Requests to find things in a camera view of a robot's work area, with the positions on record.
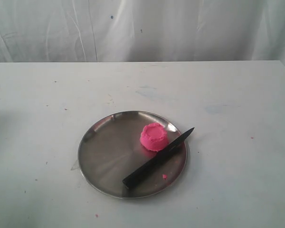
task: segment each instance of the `plate rim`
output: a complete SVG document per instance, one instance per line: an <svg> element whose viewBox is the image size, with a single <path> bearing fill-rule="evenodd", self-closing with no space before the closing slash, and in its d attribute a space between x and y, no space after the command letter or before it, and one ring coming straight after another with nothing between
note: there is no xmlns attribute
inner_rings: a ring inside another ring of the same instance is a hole
<svg viewBox="0 0 285 228"><path fill-rule="evenodd" d="M102 121L103 119L105 118L108 118L112 115L116 115L116 114L122 114L122 113L128 113L128 112L140 112L140 113L146 113L146 114L152 114L152 115L155 115L169 123L171 123L175 128L176 128L176 131L181 135L181 131L175 126L175 124L173 124L171 121L169 121L168 119L162 117L161 115L158 115L158 114L155 114L155 113L151 113L151 112L147 112L147 111L140 111L140 110L127 110L127 111L121 111L121 112L117 112L117 113L113 113L113 114L110 114L110 115L107 115L103 118L101 118L100 120L96 121L86 132L85 134L83 135L80 143L79 143L79 147L78 147L78 152L77 152L77 159L78 159L78 164L79 164L79 170L81 172L81 175L84 177L84 179L89 183L89 185L91 185L94 189L96 189L97 191L101 192L102 194L104 195L107 195L107 196L110 196L110 197L113 197L113 198L116 198L116 199L121 199L121 200L135 200L135 199L142 199L142 198L146 198L146 197L150 197L150 196L154 196L154 195L157 195L158 193L160 192L163 192L164 190L168 189L169 187L173 186L174 183L179 179L179 177L182 175L182 173L184 172L185 170L185 167L187 165L187 160L188 160L188 146L187 146L187 143L184 142L184 145L185 145L185 150L186 150L186 158L185 158L185 162L184 162L184 165L179 173L179 175L175 178L175 180L169 184L168 186L166 186L165 188L161 189L160 191L157 191L155 193L152 193L152 194L149 194L149 195L145 195L145 196L139 196L139 197L122 197L122 196L116 196L116 195L112 195L110 193L107 193L99 188L97 188L94 184L92 184L89 179L85 176L83 170L82 170L82 167L81 167L81 163L80 163L80 159L79 159L79 154L80 154L80 148L81 148L81 144L85 138L85 135L89 132L89 130L91 128L93 128L98 122Z"/></svg>

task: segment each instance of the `white backdrop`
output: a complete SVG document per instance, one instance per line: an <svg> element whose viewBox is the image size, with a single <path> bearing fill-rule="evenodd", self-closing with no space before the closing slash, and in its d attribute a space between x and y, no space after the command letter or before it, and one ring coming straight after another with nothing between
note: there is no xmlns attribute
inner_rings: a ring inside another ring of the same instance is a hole
<svg viewBox="0 0 285 228"><path fill-rule="evenodd" d="M0 0L0 62L278 59L285 0Z"/></svg>

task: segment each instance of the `knife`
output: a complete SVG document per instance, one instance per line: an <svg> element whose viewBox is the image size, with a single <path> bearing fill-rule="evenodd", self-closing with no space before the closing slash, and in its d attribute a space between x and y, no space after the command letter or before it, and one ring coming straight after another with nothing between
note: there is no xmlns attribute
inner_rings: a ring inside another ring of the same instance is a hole
<svg viewBox="0 0 285 228"><path fill-rule="evenodd" d="M132 189L140 184L148 175L152 172L156 166L163 164L167 159L178 152L178 146L185 141L185 139L193 132L194 128L189 129L184 134L179 136L168 146L161 151L158 151L156 155L148 160L145 164L132 172L129 176L123 179L123 184L127 189Z"/></svg>

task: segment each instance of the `metal plate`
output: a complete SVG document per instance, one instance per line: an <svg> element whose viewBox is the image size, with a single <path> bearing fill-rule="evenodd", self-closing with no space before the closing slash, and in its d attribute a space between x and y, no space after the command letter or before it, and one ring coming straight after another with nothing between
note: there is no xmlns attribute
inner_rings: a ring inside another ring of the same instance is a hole
<svg viewBox="0 0 285 228"><path fill-rule="evenodd" d="M134 190L127 190L122 183L123 178L155 155L139 141L143 127L154 122L165 127L169 142L181 135L168 120L141 111L116 113L95 123L84 135L78 149L80 170L86 180L102 193L122 199L147 197L170 186L186 164L184 143L177 154Z"/></svg>

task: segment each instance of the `pink dough crumb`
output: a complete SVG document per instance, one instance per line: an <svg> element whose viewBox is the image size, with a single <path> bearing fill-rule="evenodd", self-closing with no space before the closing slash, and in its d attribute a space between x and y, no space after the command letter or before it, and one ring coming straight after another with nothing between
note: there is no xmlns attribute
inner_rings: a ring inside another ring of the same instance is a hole
<svg viewBox="0 0 285 228"><path fill-rule="evenodd" d="M141 144L149 151L158 152L168 144L168 135L164 127L159 123L151 123L145 126L140 137Z"/></svg>

